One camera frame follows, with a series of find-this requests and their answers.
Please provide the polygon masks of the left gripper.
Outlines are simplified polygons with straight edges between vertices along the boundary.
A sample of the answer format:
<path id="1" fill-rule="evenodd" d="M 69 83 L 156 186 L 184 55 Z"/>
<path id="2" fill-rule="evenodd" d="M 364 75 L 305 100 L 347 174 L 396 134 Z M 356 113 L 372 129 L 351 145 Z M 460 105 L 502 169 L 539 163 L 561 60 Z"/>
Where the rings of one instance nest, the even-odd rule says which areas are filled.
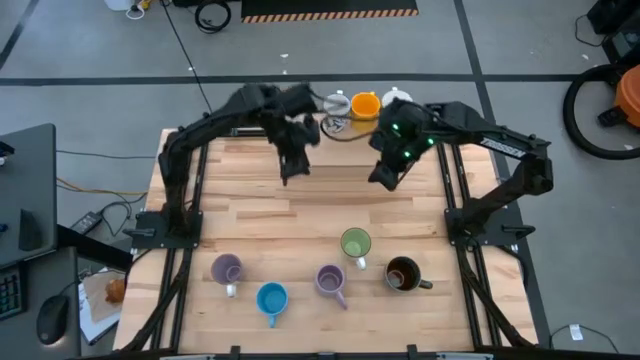
<path id="1" fill-rule="evenodd" d="M 295 176 L 310 174 L 310 162 L 305 147 L 317 146 L 320 143 L 319 123 L 311 113 L 305 113 L 293 120 L 286 118 L 268 120 L 267 138 L 277 149 L 280 178 L 284 186 L 292 177 L 293 170 L 295 170 Z M 291 163 L 293 157 L 295 157 L 295 165 Z"/>

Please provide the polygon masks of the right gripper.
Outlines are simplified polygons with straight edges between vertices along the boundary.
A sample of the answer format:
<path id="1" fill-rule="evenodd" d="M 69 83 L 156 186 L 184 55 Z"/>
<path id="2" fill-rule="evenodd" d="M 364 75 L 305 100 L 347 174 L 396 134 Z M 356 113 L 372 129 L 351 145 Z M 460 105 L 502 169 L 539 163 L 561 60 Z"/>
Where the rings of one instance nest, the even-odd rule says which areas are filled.
<path id="1" fill-rule="evenodd" d="M 381 151 L 381 162 L 374 166 L 368 182 L 380 183 L 388 191 L 394 191 L 398 186 L 399 174 L 404 173 L 411 163 L 418 161 L 424 152 L 425 146 L 420 142 L 387 140 Z"/>

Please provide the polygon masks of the light green mug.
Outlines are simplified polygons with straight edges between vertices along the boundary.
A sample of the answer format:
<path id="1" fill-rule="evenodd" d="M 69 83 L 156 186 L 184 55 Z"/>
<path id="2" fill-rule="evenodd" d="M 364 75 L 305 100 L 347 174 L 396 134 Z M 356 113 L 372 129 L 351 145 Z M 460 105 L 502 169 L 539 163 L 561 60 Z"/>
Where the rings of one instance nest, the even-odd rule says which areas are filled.
<path id="1" fill-rule="evenodd" d="M 349 228 L 341 236 L 340 246 L 345 255 L 356 261 L 357 267 L 364 271 L 367 268 L 365 256 L 371 250 L 370 235 L 362 228 Z"/>

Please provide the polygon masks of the blue white floral mug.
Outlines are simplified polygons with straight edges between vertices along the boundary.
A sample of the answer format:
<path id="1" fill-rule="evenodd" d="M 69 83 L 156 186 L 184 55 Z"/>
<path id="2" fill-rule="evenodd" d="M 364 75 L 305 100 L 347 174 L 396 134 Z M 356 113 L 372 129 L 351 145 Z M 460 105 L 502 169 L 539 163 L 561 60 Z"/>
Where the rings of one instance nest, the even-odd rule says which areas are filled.
<path id="1" fill-rule="evenodd" d="M 351 111 L 351 101 L 342 90 L 328 95 L 323 102 L 324 111 L 327 113 L 324 128 L 332 134 L 341 132 L 346 124 Z"/>

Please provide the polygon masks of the teal green mug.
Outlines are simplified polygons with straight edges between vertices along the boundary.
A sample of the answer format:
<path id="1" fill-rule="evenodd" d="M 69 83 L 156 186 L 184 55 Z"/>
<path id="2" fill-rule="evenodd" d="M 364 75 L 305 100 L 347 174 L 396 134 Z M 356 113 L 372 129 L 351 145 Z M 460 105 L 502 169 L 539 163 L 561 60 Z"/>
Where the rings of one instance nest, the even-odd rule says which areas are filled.
<path id="1" fill-rule="evenodd" d="M 392 87 L 389 91 L 387 91 L 381 98 L 381 105 L 386 107 L 390 105 L 394 100 L 402 100 L 407 102 L 412 102 L 413 99 L 411 95 L 403 90 L 398 89 L 397 87 Z"/>

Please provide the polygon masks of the pink ribbed mug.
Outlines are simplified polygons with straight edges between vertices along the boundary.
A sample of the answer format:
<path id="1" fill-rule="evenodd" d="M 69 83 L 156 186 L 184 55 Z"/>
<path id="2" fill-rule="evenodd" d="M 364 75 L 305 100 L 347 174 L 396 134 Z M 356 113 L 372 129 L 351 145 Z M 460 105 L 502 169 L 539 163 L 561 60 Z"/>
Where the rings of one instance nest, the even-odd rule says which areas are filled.
<path id="1" fill-rule="evenodd" d="M 337 265 L 327 264 L 318 269 L 314 278 L 315 287 L 321 296 L 336 300 L 344 309 L 348 309 L 343 289 L 346 283 L 344 271 Z"/>

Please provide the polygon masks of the purple mug white handle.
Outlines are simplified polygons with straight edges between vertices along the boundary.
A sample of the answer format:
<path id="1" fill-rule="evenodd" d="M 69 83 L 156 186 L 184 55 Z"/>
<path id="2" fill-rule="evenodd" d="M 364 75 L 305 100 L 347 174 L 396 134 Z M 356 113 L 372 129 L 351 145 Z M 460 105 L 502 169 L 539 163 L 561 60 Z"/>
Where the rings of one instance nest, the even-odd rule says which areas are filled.
<path id="1" fill-rule="evenodd" d="M 240 258 L 234 254 L 222 254 L 218 256 L 211 266 L 211 274 L 214 281 L 225 287 L 229 298 L 237 294 L 237 283 L 243 272 L 243 264 Z"/>

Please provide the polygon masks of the light blue faceted mug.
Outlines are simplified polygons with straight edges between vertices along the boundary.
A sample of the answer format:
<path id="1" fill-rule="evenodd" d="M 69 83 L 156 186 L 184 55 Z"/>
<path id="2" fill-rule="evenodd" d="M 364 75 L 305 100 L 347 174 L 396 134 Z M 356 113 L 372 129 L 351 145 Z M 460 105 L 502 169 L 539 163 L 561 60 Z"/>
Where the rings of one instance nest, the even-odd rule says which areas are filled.
<path id="1" fill-rule="evenodd" d="M 257 292 L 256 304 L 261 313 L 268 319 L 268 326 L 276 326 L 277 317 L 288 306 L 288 293 L 286 288 L 277 282 L 263 284 Z"/>

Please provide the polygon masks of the yellow mug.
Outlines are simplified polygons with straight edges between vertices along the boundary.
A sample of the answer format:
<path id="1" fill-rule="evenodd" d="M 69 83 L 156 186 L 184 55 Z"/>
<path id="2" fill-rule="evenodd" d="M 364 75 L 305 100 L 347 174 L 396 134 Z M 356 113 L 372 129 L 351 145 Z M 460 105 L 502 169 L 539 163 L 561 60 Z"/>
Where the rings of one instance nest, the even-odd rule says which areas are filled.
<path id="1" fill-rule="evenodd" d="M 381 102 L 374 92 L 361 92 L 351 99 L 351 127 L 360 134 L 377 126 Z"/>

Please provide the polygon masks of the speckled teal brown mug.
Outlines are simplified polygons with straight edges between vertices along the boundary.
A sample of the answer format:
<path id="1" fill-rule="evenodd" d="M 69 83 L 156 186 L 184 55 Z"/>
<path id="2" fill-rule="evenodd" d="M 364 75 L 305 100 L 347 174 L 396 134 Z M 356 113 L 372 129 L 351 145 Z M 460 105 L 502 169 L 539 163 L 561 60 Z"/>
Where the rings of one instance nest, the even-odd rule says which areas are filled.
<path id="1" fill-rule="evenodd" d="M 418 288 L 430 290 L 433 283 L 422 278 L 421 270 L 417 263 L 406 256 L 391 259 L 386 265 L 385 281 L 394 290 L 409 292 Z"/>

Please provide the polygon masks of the black hazard stripe mat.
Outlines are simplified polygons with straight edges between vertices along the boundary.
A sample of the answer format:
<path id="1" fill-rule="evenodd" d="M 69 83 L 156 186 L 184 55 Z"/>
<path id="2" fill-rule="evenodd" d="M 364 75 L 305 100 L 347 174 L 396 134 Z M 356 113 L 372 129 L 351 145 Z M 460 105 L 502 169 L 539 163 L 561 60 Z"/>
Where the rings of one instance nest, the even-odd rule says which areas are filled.
<path id="1" fill-rule="evenodd" d="M 411 17 L 416 0 L 241 0 L 243 23 Z"/>

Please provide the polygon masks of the black power adapter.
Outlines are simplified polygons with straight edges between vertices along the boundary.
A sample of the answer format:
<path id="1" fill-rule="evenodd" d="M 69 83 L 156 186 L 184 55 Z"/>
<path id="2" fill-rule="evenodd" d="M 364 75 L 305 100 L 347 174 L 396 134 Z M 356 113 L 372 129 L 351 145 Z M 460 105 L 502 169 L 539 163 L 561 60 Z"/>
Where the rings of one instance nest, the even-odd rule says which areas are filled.
<path id="1" fill-rule="evenodd" d="M 74 222 L 70 226 L 70 229 L 81 235 L 87 235 L 92 230 L 94 230 L 102 221 L 103 216 L 100 213 L 89 211 L 79 220 Z"/>

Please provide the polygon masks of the small brown object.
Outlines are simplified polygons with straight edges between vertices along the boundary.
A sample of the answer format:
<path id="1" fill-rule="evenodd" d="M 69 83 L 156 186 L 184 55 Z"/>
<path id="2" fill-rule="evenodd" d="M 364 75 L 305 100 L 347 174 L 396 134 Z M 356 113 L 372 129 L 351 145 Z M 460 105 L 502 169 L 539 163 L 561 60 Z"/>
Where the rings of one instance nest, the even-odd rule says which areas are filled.
<path id="1" fill-rule="evenodd" d="M 122 303 L 126 292 L 125 279 L 113 279 L 105 286 L 105 301 L 111 304 Z"/>

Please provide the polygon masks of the white floor object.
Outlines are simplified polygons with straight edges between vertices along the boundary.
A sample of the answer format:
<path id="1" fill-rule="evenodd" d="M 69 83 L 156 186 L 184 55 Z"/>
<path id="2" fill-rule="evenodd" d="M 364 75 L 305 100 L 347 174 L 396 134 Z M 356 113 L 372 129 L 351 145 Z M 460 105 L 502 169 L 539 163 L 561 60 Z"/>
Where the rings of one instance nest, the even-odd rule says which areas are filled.
<path id="1" fill-rule="evenodd" d="M 146 11 L 140 5 L 140 0 L 103 0 L 108 9 L 123 12 L 129 20 L 142 19 Z"/>

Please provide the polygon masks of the white papers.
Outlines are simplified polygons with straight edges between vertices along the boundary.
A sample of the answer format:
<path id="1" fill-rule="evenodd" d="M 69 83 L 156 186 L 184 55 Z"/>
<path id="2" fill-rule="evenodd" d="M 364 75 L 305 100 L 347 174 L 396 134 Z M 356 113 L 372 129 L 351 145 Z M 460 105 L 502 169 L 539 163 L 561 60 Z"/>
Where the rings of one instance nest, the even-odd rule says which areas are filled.
<path id="1" fill-rule="evenodd" d="M 122 303 L 105 301 L 105 286 L 113 279 L 125 279 L 120 271 L 103 268 L 85 276 L 78 285 L 80 329 L 84 339 L 93 345 L 120 320 Z"/>

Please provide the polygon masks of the grey desk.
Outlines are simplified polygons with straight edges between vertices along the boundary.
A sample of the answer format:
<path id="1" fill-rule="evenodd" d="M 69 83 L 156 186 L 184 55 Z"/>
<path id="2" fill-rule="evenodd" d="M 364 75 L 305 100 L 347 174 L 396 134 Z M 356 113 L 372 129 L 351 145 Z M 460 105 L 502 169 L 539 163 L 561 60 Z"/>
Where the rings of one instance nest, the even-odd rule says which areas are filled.
<path id="1" fill-rule="evenodd" d="M 42 247 L 19 249 L 20 210 L 34 214 Z M 0 269 L 22 263 L 26 270 L 27 310 L 0 321 L 0 360 L 72 360 L 81 354 L 78 266 L 86 258 L 120 271 L 130 253 L 81 235 L 57 220 L 56 128 L 38 125 L 0 135 Z M 69 299 L 67 328 L 52 345 L 36 335 L 43 302 L 54 295 Z"/>

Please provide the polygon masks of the black object on desk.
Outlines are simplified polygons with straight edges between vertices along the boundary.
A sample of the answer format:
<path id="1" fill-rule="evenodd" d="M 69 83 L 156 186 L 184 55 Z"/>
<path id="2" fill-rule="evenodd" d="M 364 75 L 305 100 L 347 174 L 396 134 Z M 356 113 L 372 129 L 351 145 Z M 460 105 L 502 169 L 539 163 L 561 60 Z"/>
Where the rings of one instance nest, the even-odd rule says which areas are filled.
<path id="1" fill-rule="evenodd" d="M 42 231 L 34 214 L 26 209 L 20 210 L 19 249 L 34 251 L 42 247 Z"/>

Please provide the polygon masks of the black equipment box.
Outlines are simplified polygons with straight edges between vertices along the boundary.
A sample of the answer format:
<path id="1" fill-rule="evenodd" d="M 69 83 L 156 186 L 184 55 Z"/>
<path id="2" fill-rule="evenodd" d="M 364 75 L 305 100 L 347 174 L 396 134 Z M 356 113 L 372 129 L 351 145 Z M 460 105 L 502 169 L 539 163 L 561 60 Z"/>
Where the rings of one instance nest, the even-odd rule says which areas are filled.
<path id="1" fill-rule="evenodd" d="M 587 19 L 611 64 L 640 65 L 640 0 L 597 0 Z"/>

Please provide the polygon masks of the black computer mouse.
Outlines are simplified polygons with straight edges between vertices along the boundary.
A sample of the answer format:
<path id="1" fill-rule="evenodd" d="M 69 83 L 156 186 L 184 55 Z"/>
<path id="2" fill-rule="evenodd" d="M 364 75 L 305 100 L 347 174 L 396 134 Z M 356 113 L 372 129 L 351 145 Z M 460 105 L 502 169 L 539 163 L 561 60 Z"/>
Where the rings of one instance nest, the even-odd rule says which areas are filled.
<path id="1" fill-rule="evenodd" d="M 52 345 L 64 336 L 68 312 L 66 295 L 54 295 L 43 302 L 36 318 L 36 335 L 41 344 Z"/>

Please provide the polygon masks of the black keyboard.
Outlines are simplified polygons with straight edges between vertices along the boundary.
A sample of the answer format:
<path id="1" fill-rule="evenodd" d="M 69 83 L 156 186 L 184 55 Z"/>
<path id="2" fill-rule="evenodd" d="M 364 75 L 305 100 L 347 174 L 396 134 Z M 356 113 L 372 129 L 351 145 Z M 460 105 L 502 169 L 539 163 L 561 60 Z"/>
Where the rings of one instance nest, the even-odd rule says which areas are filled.
<path id="1" fill-rule="evenodd" d="M 0 269 L 0 321 L 27 310 L 26 279 L 22 263 Z"/>

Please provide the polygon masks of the black aluminium table frame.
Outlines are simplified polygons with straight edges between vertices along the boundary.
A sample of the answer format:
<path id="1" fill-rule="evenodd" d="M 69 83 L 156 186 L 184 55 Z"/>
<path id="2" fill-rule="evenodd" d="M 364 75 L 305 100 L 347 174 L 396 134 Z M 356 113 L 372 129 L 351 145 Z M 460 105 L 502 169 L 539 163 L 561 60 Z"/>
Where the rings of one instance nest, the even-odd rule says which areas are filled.
<path id="1" fill-rule="evenodd" d="M 186 295 L 170 305 L 156 344 L 216 356 L 237 350 L 374 358 L 407 350 L 471 350 L 444 211 L 463 199 L 459 163 L 473 195 L 494 187 L 489 153 L 474 146 L 459 153 L 430 151 L 393 192 L 368 182 L 378 155 L 365 141 L 325 140 L 308 155 L 310 174 L 284 186 L 266 140 L 222 138 L 210 145 L 200 200 L 202 238 L 191 258 Z M 372 240 L 364 271 L 340 246 L 342 234 L 354 227 Z M 222 254 L 234 254 L 243 264 L 234 298 L 211 274 Z M 433 288 L 392 289 L 384 270 L 399 256 L 413 259 Z M 316 290 L 316 273 L 327 264 L 345 273 L 347 310 Z M 274 328 L 256 304 L 268 282 L 288 293 Z"/>

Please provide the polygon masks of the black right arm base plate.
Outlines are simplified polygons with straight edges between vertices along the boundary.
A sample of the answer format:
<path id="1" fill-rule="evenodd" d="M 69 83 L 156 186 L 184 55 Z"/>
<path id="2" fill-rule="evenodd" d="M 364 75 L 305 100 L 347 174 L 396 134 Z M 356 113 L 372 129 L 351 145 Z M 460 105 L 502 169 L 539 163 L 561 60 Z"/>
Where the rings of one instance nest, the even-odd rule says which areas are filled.
<path id="1" fill-rule="evenodd" d="M 520 211 L 513 207 L 492 213 L 480 230 L 469 230 L 462 225 L 461 209 L 446 209 L 444 218 L 452 246 L 515 245 L 536 230 L 532 225 L 525 225 Z"/>

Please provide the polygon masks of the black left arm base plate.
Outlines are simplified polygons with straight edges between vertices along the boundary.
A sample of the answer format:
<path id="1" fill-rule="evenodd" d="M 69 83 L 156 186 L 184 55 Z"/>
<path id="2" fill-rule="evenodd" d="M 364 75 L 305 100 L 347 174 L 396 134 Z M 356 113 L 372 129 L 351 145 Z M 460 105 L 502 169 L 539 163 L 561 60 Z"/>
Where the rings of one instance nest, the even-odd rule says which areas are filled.
<path id="1" fill-rule="evenodd" d="M 196 248 L 201 239 L 202 212 L 186 212 L 185 218 L 170 217 L 162 211 L 136 215 L 134 228 L 124 233 L 132 238 L 134 248 Z"/>

